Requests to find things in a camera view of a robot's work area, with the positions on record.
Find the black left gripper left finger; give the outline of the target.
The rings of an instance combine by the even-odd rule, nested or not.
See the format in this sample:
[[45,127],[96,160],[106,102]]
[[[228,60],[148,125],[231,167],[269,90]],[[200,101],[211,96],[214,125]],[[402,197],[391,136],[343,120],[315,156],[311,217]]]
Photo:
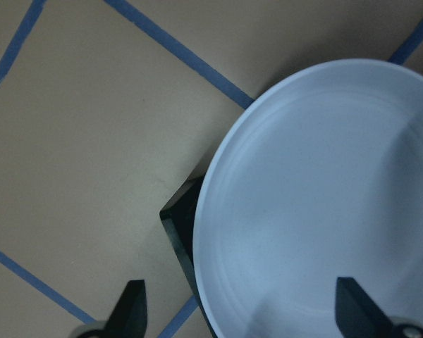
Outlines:
[[111,315],[101,328],[82,329],[73,337],[144,337],[147,331],[147,295],[144,280],[125,286]]

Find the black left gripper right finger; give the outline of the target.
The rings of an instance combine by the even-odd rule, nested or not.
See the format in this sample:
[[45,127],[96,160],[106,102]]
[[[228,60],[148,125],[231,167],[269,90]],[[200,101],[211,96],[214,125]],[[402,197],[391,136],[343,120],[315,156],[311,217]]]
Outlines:
[[352,277],[336,279],[334,317],[343,337],[423,337],[423,327],[393,322]]

